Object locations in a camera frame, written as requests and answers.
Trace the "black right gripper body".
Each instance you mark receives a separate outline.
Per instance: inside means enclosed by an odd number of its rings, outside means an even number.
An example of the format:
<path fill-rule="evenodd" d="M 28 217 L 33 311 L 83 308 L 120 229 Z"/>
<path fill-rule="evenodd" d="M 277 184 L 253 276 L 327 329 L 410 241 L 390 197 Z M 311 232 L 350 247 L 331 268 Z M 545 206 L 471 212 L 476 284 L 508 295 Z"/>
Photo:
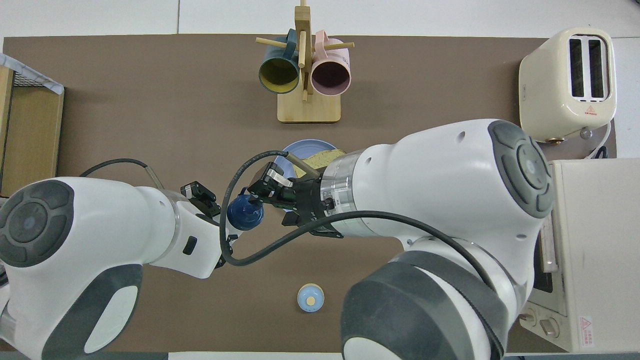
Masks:
<path fill-rule="evenodd" d="M 302 178 L 293 178 L 294 207 L 293 211 L 302 214 L 302 211 L 310 213 L 310 222 L 326 217 L 326 210 L 333 210 L 332 199 L 322 199 L 322 177 L 311 178 L 305 175 Z"/>

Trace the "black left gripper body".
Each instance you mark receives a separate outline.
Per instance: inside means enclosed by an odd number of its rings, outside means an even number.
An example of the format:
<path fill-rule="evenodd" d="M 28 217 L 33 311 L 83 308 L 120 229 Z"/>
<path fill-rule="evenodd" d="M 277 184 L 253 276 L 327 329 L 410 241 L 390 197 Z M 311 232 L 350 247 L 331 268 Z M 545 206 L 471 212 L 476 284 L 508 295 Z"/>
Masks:
<path fill-rule="evenodd" d="M 198 209 L 202 212 L 202 214 L 206 215 L 208 218 L 214 220 L 215 217 L 219 216 L 221 213 L 221 207 L 216 201 L 217 199 L 209 198 L 209 197 L 200 197 L 198 198 Z"/>

